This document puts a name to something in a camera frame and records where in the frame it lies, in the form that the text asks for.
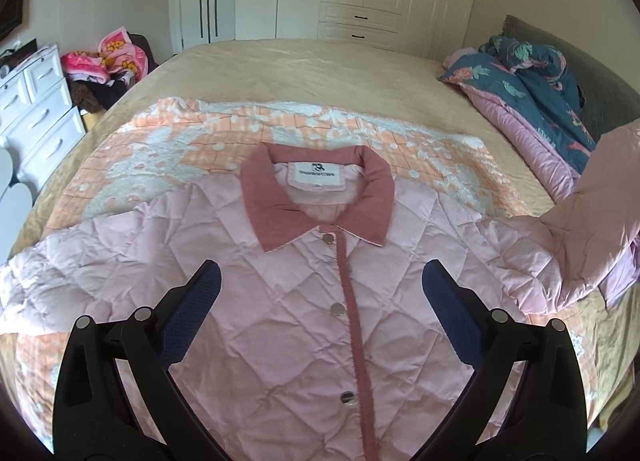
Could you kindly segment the pink quilted jacket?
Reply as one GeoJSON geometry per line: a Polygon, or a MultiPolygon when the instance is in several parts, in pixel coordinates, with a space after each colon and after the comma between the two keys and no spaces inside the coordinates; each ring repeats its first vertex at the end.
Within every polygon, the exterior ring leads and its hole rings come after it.
{"type": "Polygon", "coordinates": [[[134,209],[51,235],[1,270],[5,333],[67,332],[152,306],[208,259],[220,296],[176,378],[237,460],[405,460],[460,395],[422,290],[441,262],[516,320],[608,301],[639,235],[639,126],[601,137],[575,191],[538,218],[485,218],[398,178],[364,146],[257,146],[134,209]]]}

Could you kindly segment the dark clothes pile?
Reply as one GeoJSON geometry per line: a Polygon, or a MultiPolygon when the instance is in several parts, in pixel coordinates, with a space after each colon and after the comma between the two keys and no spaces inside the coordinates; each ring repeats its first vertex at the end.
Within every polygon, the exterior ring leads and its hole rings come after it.
{"type": "MultiPolygon", "coordinates": [[[[155,70],[158,65],[155,61],[149,41],[141,34],[130,33],[129,31],[128,33],[132,42],[134,42],[138,47],[141,47],[146,56],[148,56],[149,73],[155,70]]],[[[125,74],[122,74],[121,76],[114,76],[114,81],[110,84],[75,81],[70,77],[67,77],[66,74],[65,79],[68,87],[70,88],[73,103],[80,110],[86,110],[92,114],[97,114],[100,110],[110,109],[130,90],[130,88],[140,82],[132,83],[130,77],[125,76],[125,74]]]]}

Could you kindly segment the white bedroom door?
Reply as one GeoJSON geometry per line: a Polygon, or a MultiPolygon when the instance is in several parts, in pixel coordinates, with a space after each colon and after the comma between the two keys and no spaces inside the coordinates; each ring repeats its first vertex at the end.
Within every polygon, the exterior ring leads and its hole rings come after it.
{"type": "Polygon", "coordinates": [[[168,0],[172,50],[235,39],[235,0],[168,0]]]}

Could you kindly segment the white curved side cabinet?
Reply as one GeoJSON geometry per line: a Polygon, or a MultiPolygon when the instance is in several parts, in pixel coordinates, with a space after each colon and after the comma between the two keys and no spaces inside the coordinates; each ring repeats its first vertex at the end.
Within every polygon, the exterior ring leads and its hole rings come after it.
{"type": "Polygon", "coordinates": [[[0,148],[0,261],[8,260],[10,251],[32,210],[32,192],[14,180],[13,160],[9,151],[0,148]]]}

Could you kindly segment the orange white plaid blanket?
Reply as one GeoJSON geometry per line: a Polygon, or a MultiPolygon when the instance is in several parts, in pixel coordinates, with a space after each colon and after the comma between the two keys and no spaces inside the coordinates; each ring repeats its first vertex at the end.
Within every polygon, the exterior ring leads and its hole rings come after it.
{"type": "Polygon", "coordinates": [[[442,262],[490,306],[570,322],[589,420],[630,357],[594,328],[639,271],[639,125],[597,144],[578,189],[527,214],[478,138],[311,105],[169,97],[80,167],[42,240],[1,270],[18,407],[53,441],[74,321],[129,316],[206,259],[220,296],[172,369],[233,458],[405,460],[471,370],[421,288],[442,262]]]}

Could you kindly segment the white drawer chest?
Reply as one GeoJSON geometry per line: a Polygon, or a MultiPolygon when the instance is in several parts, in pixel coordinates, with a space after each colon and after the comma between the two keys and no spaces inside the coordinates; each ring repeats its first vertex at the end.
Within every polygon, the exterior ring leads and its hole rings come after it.
{"type": "Polygon", "coordinates": [[[17,181],[38,195],[86,134],[55,45],[43,47],[1,80],[1,147],[17,181]]]}

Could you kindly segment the grey upholstered headboard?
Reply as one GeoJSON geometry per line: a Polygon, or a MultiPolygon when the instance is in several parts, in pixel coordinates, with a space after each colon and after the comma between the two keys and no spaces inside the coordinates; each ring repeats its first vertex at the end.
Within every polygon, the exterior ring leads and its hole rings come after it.
{"type": "Polygon", "coordinates": [[[585,100],[582,123],[595,140],[639,119],[639,93],[596,58],[511,15],[506,15],[502,34],[518,42],[552,45],[565,56],[585,100]]]}

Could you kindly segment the blue floral pink quilt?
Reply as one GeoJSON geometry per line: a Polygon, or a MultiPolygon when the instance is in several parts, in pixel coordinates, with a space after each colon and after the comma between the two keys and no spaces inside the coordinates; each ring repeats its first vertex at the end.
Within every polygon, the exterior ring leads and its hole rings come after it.
{"type": "Polygon", "coordinates": [[[563,53],[547,44],[492,36],[442,62],[457,86],[518,151],[550,198],[572,193],[596,141],[580,114],[582,92],[563,53]]]}

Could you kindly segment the pink cartoon blanket pile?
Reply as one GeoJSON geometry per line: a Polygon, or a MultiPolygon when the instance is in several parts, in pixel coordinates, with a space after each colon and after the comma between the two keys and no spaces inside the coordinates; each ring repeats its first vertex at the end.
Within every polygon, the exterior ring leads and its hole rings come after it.
{"type": "Polygon", "coordinates": [[[149,73],[149,58],[124,27],[104,36],[94,52],[72,51],[61,57],[63,72],[75,81],[110,84],[114,76],[130,77],[132,83],[149,73]]]}

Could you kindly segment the beige bed cover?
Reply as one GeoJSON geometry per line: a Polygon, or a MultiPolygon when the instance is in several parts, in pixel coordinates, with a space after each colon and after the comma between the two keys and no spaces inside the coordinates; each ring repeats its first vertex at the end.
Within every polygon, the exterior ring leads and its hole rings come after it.
{"type": "MultiPolygon", "coordinates": [[[[239,173],[261,143],[368,147],[393,176],[485,218],[547,209],[548,196],[523,159],[469,100],[439,81],[441,73],[438,62],[350,44],[194,48],[153,71],[70,151],[44,185],[14,256],[91,218],[128,212],[208,175],[239,173]]],[[[44,443],[52,439],[54,387],[69,336],[1,329],[4,377],[44,443]]]]}

